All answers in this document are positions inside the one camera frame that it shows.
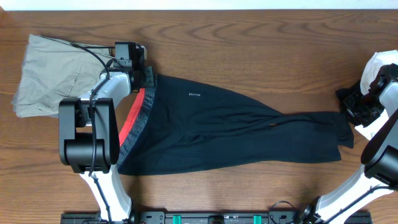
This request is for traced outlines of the black leggings red waistband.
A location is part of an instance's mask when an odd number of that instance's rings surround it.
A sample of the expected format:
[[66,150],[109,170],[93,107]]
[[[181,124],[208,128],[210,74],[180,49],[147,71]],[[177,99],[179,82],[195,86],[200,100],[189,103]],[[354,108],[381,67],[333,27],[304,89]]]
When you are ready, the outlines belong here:
[[261,161],[340,160],[354,136],[337,112],[282,114],[239,93],[159,75],[139,91],[119,133],[124,175],[165,175]]

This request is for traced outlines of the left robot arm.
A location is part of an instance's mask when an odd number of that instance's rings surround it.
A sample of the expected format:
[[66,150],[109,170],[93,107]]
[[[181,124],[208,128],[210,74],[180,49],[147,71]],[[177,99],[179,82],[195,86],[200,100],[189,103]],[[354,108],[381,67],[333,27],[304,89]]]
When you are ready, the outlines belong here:
[[61,223],[140,222],[116,168],[120,145],[115,109],[131,92],[154,84],[150,66],[131,72],[117,68],[102,73],[90,91],[60,102],[60,160],[89,185],[100,207],[97,213],[64,213]]

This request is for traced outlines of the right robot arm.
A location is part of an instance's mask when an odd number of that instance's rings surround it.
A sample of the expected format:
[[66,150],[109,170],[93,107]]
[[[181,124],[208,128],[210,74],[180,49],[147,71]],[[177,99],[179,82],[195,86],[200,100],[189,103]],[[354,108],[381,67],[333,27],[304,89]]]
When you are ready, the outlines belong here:
[[339,100],[353,124],[368,127],[383,111],[388,119],[364,148],[360,168],[337,189],[307,205],[294,223],[370,223],[371,217],[359,210],[397,191],[397,64],[383,65],[366,94],[355,84]]

